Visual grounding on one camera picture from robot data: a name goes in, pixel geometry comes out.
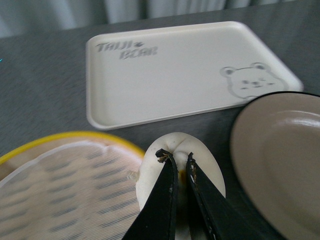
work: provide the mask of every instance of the plate rim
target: plate rim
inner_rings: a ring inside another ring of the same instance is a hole
[[[233,166],[233,169],[234,169],[234,172],[237,176],[237,179],[238,181],[240,182],[240,185],[241,187],[243,188],[244,192],[247,194],[249,200],[252,202],[252,204],[254,205],[254,207],[257,209],[258,213],[278,232],[280,233],[283,237],[285,238],[288,238],[289,236],[286,234],[286,231],[283,231],[283,229],[278,229],[278,227],[276,227],[274,225],[273,222],[271,222],[269,220],[269,216],[266,217],[266,214],[265,214],[265,211],[262,211],[260,210],[260,202],[257,203],[257,200],[255,198],[252,197],[252,190],[250,189],[250,187],[248,187],[248,185],[246,184],[246,181],[244,180],[245,178],[243,177],[242,174],[240,174],[240,169],[239,167],[237,166],[238,164],[236,164],[235,162],[237,162],[235,160],[235,150],[234,150],[234,146],[235,146],[235,132],[236,132],[236,128],[237,128],[237,123],[239,122],[239,119],[240,117],[243,115],[243,112],[246,111],[246,109],[248,107],[250,107],[253,103],[255,103],[256,101],[262,99],[262,98],[265,98],[265,97],[268,97],[268,96],[272,96],[272,95],[281,95],[281,94],[293,94],[293,95],[305,95],[305,96],[313,96],[313,97],[318,97],[320,98],[320,95],[317,95],[317,94],[314,94],[314,93],[308,93],[308,92],[299,92],[299,91],[278,91],[278,92],[271,92],[271,93],[267,93],[267,94],[264,94],[264,95],[261,95],[261,96],[258,96],[257,98],[251,100],[250,102],[248,102],[242,109],[241,111],[237,114],[236,118],[234,119],[234,122],[233,122],[233,125],[232,125],[232,128],[231,128],[231,131],[230,131],[230,135],[229,135],[229,152],[230,152],[230,156],[231,156],[231,162],[232,162],[232,166]],[[303,229],[305,230],[306,232],[308,232],[310,234],[309,238],[310,239],[314,239],[314,236],[317,235],[317,233],[309,230],[308,228],[305,228],[303,225],[297,223],[297,225],[299,225],[299,229],[298,230],[295,230],[295,232],[299,232],[299,230]]]

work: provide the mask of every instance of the mesh cover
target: mesh cover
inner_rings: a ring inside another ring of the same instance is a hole
[[[64,144],[0,182],[0,240],[117,240],[139,214],[141,158],[117,145]]]

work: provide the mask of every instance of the white curtain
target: white curtain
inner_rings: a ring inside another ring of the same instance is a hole
[[[0,0],[0,38],[294,0]]]

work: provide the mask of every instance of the yellow rim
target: yellow rim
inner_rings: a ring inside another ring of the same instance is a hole
[[[58,133],[54,135],[49,135],[45,136],[42,138],[39,138],[37,140],[31,141],[25,145],[22,145],[4,156],[0,157],[0,165],[8,161],[9,159],[31,149],[36,146],[39,146],[41,144],[45,144],[54,140],[59,140],[59,139],[65,139],[65,138],[74,138],[74,137],[91,137],[91,138],[100,138],[100,139],[107,139],[109,141],[115,142],[117,144],[120,144],[133,152],[135,152],[137,155],[139,155],[141,158],[144,157],[145,152],[139,148],[138,146],[134,145],[133,143],[124,140],[121,137],[111,135],[108,133],[102,133],[102,132],[94,132],[94,131],[70,131],[70,132],[63,132],[63,133]]]

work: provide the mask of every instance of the plastic tray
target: plastic tray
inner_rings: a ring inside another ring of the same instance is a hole
[[[244,24],[218,22],[91,38],[87,119],[110,130],[302,91],[301,81]]]

